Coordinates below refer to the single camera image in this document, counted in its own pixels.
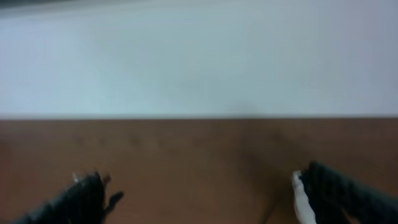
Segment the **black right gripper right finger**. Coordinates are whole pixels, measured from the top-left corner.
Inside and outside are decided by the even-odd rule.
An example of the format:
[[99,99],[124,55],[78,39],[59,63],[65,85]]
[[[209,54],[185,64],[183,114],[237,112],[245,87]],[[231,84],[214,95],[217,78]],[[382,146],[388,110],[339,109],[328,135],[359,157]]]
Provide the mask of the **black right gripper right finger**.
[[397,199],[313,161],[300,174],[315,223],[397,224]]

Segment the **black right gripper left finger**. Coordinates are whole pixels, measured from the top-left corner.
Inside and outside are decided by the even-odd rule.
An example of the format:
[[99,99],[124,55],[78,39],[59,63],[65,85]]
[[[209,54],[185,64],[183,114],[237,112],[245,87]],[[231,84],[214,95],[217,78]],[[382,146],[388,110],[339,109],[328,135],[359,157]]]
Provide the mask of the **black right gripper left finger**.
[[119,191],[106,201],[110,176],[92,172],[76,178],[73,185],[55,198],[12,221],[12,224],[104,224],[124,197]]

